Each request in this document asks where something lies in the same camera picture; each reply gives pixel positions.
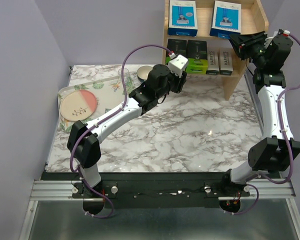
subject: white marble surface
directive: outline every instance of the white marble surface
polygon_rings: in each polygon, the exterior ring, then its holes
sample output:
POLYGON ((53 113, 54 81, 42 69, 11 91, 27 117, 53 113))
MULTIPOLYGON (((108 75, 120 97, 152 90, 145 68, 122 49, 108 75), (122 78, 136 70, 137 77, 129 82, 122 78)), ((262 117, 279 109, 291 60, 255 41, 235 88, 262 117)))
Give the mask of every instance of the white marble surface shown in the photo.
MULTIPOLYGON (((141 65, 128 65, 130 72, 141 65)), ((118 75, 120 65, 75 66, 70 86, 118 75)), ((47 172, 70 172, 68 133, 57 129, 47 172)), ((188 77, 180 94, 120 127, 101 144, 100 172, 221 172, 261 138, 242 78, 229 101, 219 77, 188 77)))

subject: blue product box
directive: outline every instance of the blue product box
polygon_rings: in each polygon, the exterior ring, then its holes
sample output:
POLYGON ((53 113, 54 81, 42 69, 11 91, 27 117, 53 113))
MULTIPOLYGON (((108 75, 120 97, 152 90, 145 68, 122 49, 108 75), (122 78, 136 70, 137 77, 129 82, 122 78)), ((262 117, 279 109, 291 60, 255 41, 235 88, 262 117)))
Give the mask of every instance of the blue product box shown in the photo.
POLYGON ((195 1, 170 0, 168 35, 195 37, 198 32, 195 1))
POLYGON ((210 36, 229 39, 229 34, 241 34, 241 4, 215 1, 210 36))

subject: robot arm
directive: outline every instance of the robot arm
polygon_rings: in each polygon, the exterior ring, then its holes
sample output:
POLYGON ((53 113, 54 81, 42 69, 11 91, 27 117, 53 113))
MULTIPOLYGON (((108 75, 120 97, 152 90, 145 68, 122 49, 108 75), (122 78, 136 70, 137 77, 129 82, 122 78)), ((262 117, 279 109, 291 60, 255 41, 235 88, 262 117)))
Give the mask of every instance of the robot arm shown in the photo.
POLYGON ((81 121, 73 124, 67 143, 70 151, 73 151, 79 137, 95 126, 78 143, 74 153, 81 174, 92 188, 101 181, 97 166, 97 162, 101 158, 100 144, 119 127, 154 108, 158 104, 158 100, 163 96, 166 97, 170 91, 180 93, 186 82, 185 69, 187 65, 188 59, 182 55, 172 59, 168 66, 155 65, 149 72, 147 80, 129 94, 125 106, 121 103, 87 124, 83 124, 81 121), (106 119, 118 110, 121 110, 118 114, 98 124, 101 119, 106 119))
POLYGON ((236 184, 244 185, 258 175, 285 171, 290 165, 286 140, 291 146, 293 159, 300 153, 300 142, 294 140, 288 123, 286 81, 280 70, 293 42, 288 38, 288 31, 278 33, 269 38, 264 32, 230 36, 238 57, 242 60, 250 58, 256 66, 253 83, 261 102, 264 125, 262 140, 250 149, 248 160, 231 170, 231 181, 236 184))

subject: purple wall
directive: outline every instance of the purple wall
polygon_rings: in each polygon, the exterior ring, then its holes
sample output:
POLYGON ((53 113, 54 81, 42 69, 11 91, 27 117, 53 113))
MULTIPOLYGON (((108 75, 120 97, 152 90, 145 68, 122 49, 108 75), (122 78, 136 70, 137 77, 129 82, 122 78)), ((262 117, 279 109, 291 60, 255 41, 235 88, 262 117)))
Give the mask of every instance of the purple wall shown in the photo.
MULTIPOLYGON (((65 59, 121 64, 133 49, 162 44, 164 0, 35 0, 65 59)), ((130 63, 160 63, 160 49, 134 53, 130 63)))
MULTIPOLYGON (((278 28, 287 29, 300 39, 300 0, 283 2, 270 26, 269 33, 273 33, 278 28)), ((288 86, 296 86, 300 83, 300 47, 297 43, 293 44, 291 54, 282 70, 288 86)), ((286 109, 294 138, 300 141, 300 89, 286 94, 286 109)), ((300 155, 294 162, 292 183, 297 195, 295 201, 300 212, 300 155)))
POLYGON ((69 67, 32 0, 0 1, 0 240, 19 238, 69 67))
POLYGON ((282 3, 285 0, 261 0, 263 9, 265 11, 266 17, 268 18, 269 24, 275 19, 282 3))

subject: plate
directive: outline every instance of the plate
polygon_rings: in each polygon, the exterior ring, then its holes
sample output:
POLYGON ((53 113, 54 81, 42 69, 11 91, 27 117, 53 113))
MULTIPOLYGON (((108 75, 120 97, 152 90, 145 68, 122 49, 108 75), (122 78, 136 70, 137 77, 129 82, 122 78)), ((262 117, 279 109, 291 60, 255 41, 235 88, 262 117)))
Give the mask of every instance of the plate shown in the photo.
POLYGON ((60 114, 68 121, 79 121, 90 117, 97 109, 95 95, 81 89, 67 95, 60 103, 60 114))

